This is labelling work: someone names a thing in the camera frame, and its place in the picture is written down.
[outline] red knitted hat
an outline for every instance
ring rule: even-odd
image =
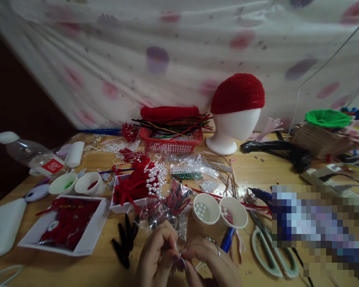
[[[251,74],[235,74],[218,86],[210,111],[212,114],[228,114],[263,106],[262,83]]]

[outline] white cup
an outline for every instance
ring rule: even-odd
[[[221,217],[219,221],[226,225],[227,227],[233,227],[237,229],[245,228],[249,220],[247,216],[247,211],[244,206],[235,198],[224,197],[219,202]],[[223,210],[228,210],[232,216],[232,223],[230,223],[224,215]]]
[[[196,212],[196,206],[198,203],[206,206],[203,217],[200,217]],[[197,222],[206,225],[213,225],[218,221],[220,215],[221,210],[219,208],[218,202],[211,195],[207,193],[200,193],[194,198],[193,217]]]
[[[51,185],[49,186],[50,194],[60,194],[60,195],[73,195],[75,191],[73,190],[76,182],[78,180],[77,174],[75,173],[66,173],[62,176],[56,178]],[[65,188],[69,183],[73,182],[68,188]]]
[[[88,190],[88,187],[95,182],[97,183],[91,189]],[[105,192],[105,183],[99,173],[86,173],[82,178],[77,181],[75,185],[75,191],[77,193],[85,194],[91,197],[97,197]]]

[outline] table surface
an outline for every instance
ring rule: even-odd
[[[82,140],[86,135],[79,135],[74,141]],[[207,151],[204,142],[198,145],[195,151]],[[113,165],[115,156],[112,153],[88,152],[81,161],[81,165],[75,168],[76,172],[86,168],[86,172],[100,170],[109,170]],[[270,186],[280,185],[308,185],[303,181],[297,173],[292,170],[289,161],[269,155],[263,152],[252,152],[243,154],[236,151],[228,157],[233,161],[235,176],[239,190],[245,187],[258,187],[266,191],[270,191]],[[313,168],[321,168],[325,163],[314,161]],[[23,197],[30,189],[32,189],[42,177],[28,177],[22,184],[16,187],[4,199],[0,201],[0,206],[10,201]],[[198,188],[195,183],[189,186]],[[111,200],[111,191],[107,189],[105,197]],[[134,249],[130,254],[130,269],[125,270],[119,263],[116,254],[111,246],[111,239],[115,238],[119,241],[117,224],[124,221],[123,214],[109,213],[106,224],[102,230],[102,234],[96,244],[93,254],[86,257],[69,257],[58,253],[46,252],[42,250],[22,248],[16,246],[21,238],[25,236],[28,230],[38,220],[35,216],[37,212],[47,209],[55,196],[49,195],[46,198],[29,203],[26,207],[19,231],[13,248],[5,255],[0,257],[0,270],[15,264],[24,266],[21,273],[15,277],[9,286],[133,286],[134,274],[138,264],[138,258],[144,246],[147,234],[140,230],[134,241]],[[268,220],[266,225],[271,228],[271,221]],[[250,234],[252,233],[254,224],[249,216],[249,223],[244,230],[240,230],[240,234],[244,241],[246,252],[242,253],[243,263],[240,265],[241,276],[245,286],[255,286],[260,283],[261,286],[309,286],[307,278],[303,277],[303,269],[300,267],[300,276],[295,279],[275,279],[262,269],[258,264],[250,244]],[[196,223],[192,216],[189,216],[188,224],[188,240],[194,236],[210,236],[215,238],[219,243],[226,231],[226,228],[216,224],[213,226],[204,226]],[[236,250],[236,242],[233,242],[233,250]],[[330,278],[321,273],[321,265],[312,264],[314,262],[313,254],[309,254],[309,250],[302,248],[299,244],[297,247],[300,257],[309,264],[309,274],[315,286],[335,286]],[[338,270],[335,266],[327,265],[326,269],[332,270],[332,276],[340,286],[359,286],[359,279],[348,276],[348,272]],[[204,277],[211,277],[207,268],[203,268],[200,274]],[[11,272],[0,275],[0,283],[5,281]],[[176,272],[170,278],[168,286],[186,286],[184,273]]]

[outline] scissors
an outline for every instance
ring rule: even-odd
[[[278,264],[275,261],[275,258],[271,252],[271,248],[268,245],[268,242],[270,242],[270,243],[272,242],[272,234],[270,233],[269,229],[267,227],[265,227],[260,222],[257,214],[254,211],[250,210],[250,213],[251,213],[251,216],[255,223],[255,228],[251,235],[251,245],[252,245],[252,249],[254,251],[255,257],[257,258],[259,263],[262,265],[262,267],[268,273],[270,273],[273,276],[283,278],[283,274],[282,274],[281,270],[279,269]],[[268,260],[270,261],[270,266],[268,266],[266,264],[266,262],[260,257],[260,255],[258,253],[258,247],[256,245],[256,238],[258,236],[259,236],[260,242],[264,248],[264,252],[265,252]],[[272,250],[274,251],[276,258],[278,259],[279,263],[282,266],[284,274],[288,278],[295,278],[299,275],[299,268],[298,268],[297,262],[289,248],[283,248],[283,249],[291,263],[291,269],[286,264],[286,261],[283,258],[282,254],[280,253],[279,249],[277,247],[272,247]]]

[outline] water bottle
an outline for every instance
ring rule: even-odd
[[[21,139],[14,132],[0,133],[0,143],[8,154],[19,163],[47,177],[58,177],[69,172],[64,161],[39,143]]]

